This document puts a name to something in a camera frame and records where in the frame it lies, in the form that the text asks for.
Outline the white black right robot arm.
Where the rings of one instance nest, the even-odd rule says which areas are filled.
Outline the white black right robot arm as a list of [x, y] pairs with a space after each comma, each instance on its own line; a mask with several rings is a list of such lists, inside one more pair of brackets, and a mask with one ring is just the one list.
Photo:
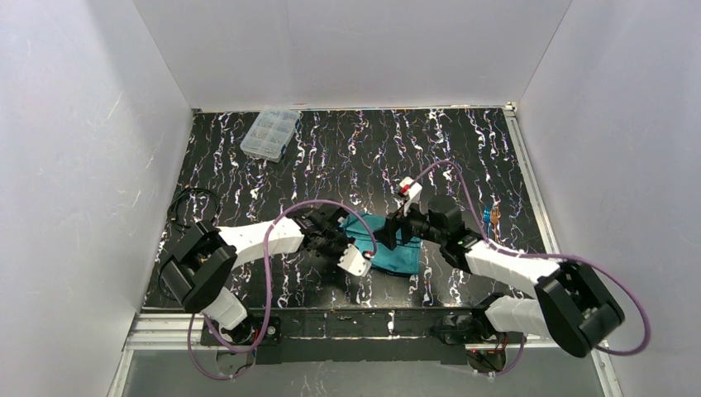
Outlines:
[[472, 316], [486, 336], [533, 334], [551, 339], [572, 356], [585, 357], [625, 320], [590, 265], [499, 252], [465, 224], [448, 196], [432, 198], [426, 213], [417, 203], [404, 204], [386, 216], [374, 237], [390, 250], [414, 237], [435, 243], [452, 267], [523, 292], [523, 299], [495, 294], [474, 307]]

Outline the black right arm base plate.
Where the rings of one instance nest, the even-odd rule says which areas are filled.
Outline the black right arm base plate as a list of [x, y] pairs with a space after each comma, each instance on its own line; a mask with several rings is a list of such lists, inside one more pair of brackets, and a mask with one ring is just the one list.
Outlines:
[[520, 332], [496, 331], [485, 319], [475, 318], [470, 312], [440, 315], [429, 327], [428, 335], [446, 345], [485, 343], [497, 349], [522, 341]]

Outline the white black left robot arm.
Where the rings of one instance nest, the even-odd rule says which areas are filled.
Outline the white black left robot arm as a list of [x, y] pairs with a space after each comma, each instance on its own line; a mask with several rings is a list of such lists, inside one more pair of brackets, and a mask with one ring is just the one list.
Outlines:
[[365, 260], [341, 224], [347, 211], [329, 205], [301, 208], [278, 222], [214, 227], [198, 222], [167, 247], [158, 274], [185, 313], [202, 313], [232, 330], [248, 310], [225, 284], [237, 266], [265, 255], [314, 251], [352, 275], [365, 273]]

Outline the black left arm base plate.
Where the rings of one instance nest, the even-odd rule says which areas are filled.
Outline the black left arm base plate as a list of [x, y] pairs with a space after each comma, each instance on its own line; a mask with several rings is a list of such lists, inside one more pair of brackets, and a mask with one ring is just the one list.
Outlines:
[[249, 346], [259, 334], [263, 334], [261, 346], [277, 346], [282, 341], [282, 322], [281, 317], [269, 316], [268, 325], [262, 328], [264, 322], [265, 311], [253, 310], [250, 311], [242, 323], [237, 325], [232, 330], [222, 328], [219, 323], [211, 319], [212, 326], [220, 333], [221, 337], [231, 345]]

